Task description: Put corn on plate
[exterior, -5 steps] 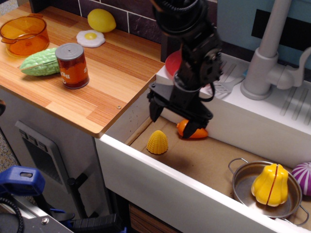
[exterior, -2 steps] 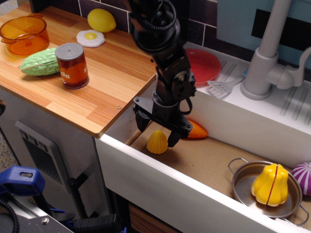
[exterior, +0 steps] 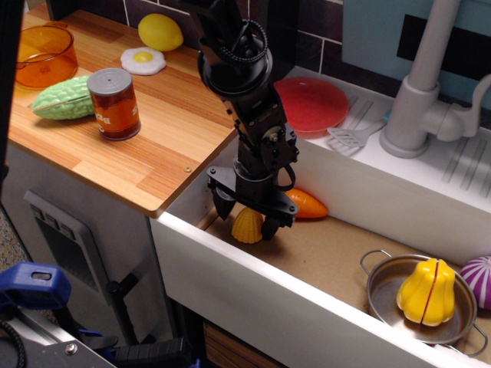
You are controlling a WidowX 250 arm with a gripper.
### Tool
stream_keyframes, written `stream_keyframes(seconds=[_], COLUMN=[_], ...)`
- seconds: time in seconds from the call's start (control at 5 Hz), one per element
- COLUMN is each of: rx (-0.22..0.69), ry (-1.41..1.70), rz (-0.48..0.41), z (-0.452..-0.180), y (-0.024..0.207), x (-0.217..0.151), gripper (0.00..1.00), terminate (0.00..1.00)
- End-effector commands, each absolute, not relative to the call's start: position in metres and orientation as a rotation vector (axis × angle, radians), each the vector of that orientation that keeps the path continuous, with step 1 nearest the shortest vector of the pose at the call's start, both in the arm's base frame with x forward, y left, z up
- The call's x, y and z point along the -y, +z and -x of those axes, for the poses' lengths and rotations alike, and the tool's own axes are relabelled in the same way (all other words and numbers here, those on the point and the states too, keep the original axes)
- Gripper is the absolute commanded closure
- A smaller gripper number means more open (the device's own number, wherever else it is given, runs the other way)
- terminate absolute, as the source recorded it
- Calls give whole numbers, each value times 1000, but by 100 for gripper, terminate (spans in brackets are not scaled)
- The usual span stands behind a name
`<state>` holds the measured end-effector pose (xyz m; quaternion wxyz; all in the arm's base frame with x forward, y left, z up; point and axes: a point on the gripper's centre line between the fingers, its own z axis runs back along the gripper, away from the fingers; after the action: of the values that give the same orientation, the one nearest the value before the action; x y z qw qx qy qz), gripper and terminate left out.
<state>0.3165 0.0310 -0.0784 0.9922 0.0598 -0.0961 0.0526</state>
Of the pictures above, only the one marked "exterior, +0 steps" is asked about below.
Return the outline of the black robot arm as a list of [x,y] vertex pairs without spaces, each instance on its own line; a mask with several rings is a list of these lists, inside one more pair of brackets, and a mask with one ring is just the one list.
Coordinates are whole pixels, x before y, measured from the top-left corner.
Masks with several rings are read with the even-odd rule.
[[295,185],[297,136],[272,81],[272,54],[262,26],[242,18],[234,1],[182,1],[199,35],[202,82],[224,104],[239,135],[230,168],[207,170],[208,187],[219,216],[234,205],[265,217],[262,237],[292,226],[298,206],[286,192]]

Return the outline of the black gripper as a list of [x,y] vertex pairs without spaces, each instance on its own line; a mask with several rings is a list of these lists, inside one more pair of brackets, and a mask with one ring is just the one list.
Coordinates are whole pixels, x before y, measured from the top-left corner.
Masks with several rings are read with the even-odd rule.
[[214,206],[222,220],[226,220],[235,204],[240,203],[265,216],[261,227],[264,241],[272,240],[279,228],[293,225],[298,206],[278,184],[276,173],[254,176],[235,160],[231,167],[210,166],[206,175]]

